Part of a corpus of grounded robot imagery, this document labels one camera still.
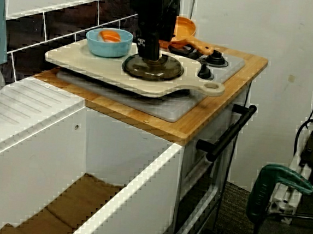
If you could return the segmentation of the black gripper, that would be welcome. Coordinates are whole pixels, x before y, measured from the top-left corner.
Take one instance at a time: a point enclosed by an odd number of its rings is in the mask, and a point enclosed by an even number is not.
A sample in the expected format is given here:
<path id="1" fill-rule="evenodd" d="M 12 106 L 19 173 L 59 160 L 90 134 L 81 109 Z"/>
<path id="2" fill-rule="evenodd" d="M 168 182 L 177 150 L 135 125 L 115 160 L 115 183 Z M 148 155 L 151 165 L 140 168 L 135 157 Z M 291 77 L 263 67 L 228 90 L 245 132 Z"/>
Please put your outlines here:
<path id="1" fill-rule="evenodd" d="M 159 40 L 170 42 L 174 36 L 177 14 L 165 14 L 156 16 L 154 14 L 139 13 L 138 28 L 136 36 L 138 37 L 137 49 L 141 58 L 148 58 L 151 61 L 157 61 L 160 58 Z M 149 51 L 144 39 L 149 34 L 158 34 L 158 39 L 150 40 Z"/>

